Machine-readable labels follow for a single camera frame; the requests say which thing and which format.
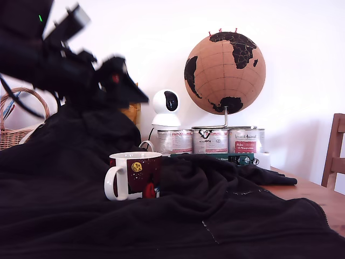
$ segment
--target metal tin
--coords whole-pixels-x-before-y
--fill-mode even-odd
[[[230,153],[264,153],[265,130],[257,129],[230,129]]]
[[[226,154],[228,152],[227,129],[194,129],[194,154]]]
[[[163,155],[192,153],[192,130],[157,131],[158,152]]]

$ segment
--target cork globe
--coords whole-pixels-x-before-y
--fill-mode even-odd
[[[190,52],[185,86],[201,109],[232,114],[247,108],[263,89],[266,65],[257,45],[236,32],[204,38]]]

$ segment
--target black cable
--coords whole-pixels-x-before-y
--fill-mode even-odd
[[[59,111],[61,108],[61,101],[60,101],[58,95],[54,91],[49,91],[49,92],[54,96],[56,104],[58,105],[58,111]]]
[[[5,89],[5,91],[8,93],[9,97],[12,98],[12,100],[18,104],[21,108],[23,108],[24,110],[26,110],[27,112],[29,112],[30,114],[36,116],[36,117],[39,117],[39,118],[42,118],[44,119],[44,116],[38,114],[37,112],[33,111],[32,109],[26,107],[22,101],[17,97],[15,96],[12,91],[11,91],[11,88],[9,87],[9,85],[6,83],[5,79],[2,77],[2,75],[0,74],[0,81]]]
[[[154,130],[154,128],[152,128],[151,129],[151,132],[150,132],[150,134],[149,134],[149,139],[148,140],[150,140],[150,138],[151,138],[151,134],[152,134],[152,131]]]

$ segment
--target wicker basket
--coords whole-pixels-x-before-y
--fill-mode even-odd
[[[43,104],[43,107],[45,110],[45,118],[47,119],[50,116],[47,103],[34,90],[29,89],[29,88],[24,88],[24,87],[18,87],[18,88],[13,88],[12,92],[13,93],[16,93],[16,92],[31,93],[33,96],[35,96]],[[5,102],[8,98],[9,98],[9,95],[6,93],[4,96],[2,96],[1,101],[0,101],[0,129],[1,129],[0,150],[3,150],[3,149],[6,149],[6,148],[9,148],[9,147],[12,147],[14,145],[19,144],[21,139],[23,137],[25,137],[28,133],[30,133],[35,128],[32,126],[27,127],[27,128],[22,128],[22,129],[7,129],[7,128],[5,128],[3,113],[4,113]]]

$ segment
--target mug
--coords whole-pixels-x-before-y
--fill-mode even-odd
[[[104,179],[104,192],[111,201],[159,197],[162,154],[126,152],[112,154]]]

